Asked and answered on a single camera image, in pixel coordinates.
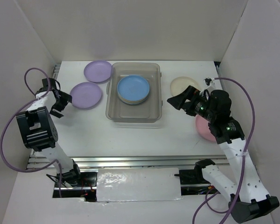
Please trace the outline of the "cream plastic plate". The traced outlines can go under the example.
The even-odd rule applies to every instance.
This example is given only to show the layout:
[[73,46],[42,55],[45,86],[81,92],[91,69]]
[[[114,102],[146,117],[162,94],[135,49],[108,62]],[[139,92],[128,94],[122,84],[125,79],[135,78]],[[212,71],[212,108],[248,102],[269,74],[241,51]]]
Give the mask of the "cream plastic plate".
[[198,82],[190,77],[177,77],[170,83],[170,93],[171,95],[177,96],[187,89],[188,86],[193,86],[194,88],[201,90]]

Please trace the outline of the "purple plate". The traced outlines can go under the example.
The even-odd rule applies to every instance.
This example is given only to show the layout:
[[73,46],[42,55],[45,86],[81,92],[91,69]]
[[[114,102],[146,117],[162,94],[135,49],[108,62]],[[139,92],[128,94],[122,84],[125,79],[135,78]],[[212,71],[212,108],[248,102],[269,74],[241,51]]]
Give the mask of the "purple plate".
[[112,65],[103,60],[90,62],[84,68],[85,78],[94,83],[103,83],[110,79]]
[[74,86],[70,95],[72,105],[79,109],[90,109],[94,107],[102,98],[101,88],[92,82],[83,82]]

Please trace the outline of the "blue plastic plate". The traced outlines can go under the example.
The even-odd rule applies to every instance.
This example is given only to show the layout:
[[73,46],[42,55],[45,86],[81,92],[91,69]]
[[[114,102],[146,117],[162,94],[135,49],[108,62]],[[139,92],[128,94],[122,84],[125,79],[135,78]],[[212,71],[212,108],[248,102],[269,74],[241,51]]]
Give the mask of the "blue plastic plate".
[[117,84],[118,97],[135,101],[147,98],[150,85],[142,76],[129,75],[122,78]]

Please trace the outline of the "yellow plastic plate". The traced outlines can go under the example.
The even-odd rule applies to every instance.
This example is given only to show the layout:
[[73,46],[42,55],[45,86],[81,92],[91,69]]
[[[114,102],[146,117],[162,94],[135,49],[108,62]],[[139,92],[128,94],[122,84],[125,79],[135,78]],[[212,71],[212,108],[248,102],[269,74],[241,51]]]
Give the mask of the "yellow plastic plate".
[[127,100],[127,99],[124,99],[124,98],[122,98],[122,97],[119,97],[119,99],[120,99],[123,103],[128,104],[128,105],[138,105],[138,104],[141,104],[141,103],[143,103],[144,101],[146,101],[147,98],[143,98],[143,99],[135,100],[135,101]]

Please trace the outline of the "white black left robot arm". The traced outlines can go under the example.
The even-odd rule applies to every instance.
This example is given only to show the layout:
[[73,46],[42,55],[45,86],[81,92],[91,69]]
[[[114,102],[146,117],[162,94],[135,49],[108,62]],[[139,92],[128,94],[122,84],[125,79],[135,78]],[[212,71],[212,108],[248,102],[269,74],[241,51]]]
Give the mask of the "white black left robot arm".
[[72,96],[58,89],[58,81],[43,79],[43,87],[36,92],[36,101],[24,112],[16,114],[16,121],[26,148],[41,153],[50,162],[58,160],[56,180],[62,179],[72,187],[81,184],[83,175],[78,165],[58,144],[58,133],[52,117],[63,117],[61,112],[72,102]]

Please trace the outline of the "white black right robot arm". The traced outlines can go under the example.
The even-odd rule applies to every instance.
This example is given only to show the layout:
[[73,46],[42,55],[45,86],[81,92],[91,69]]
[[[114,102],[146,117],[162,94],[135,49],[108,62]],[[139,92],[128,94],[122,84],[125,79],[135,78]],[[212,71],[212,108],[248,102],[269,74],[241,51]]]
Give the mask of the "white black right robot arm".
[[187,115],[199,115],[208,121],[211,134],[224,152],[236,182],[226,177],[211,159],[195,164],[197,182],[208,181],[227,200],[233,219],[241,224],[265,216],[279,207],[277,197],[271,196],[262,184],[246,150],[247,141],[240,124],[231,117],[231,99],[223,90],[213,90],[208,97],[188,86],[181,94],[167,99],[177,110]]

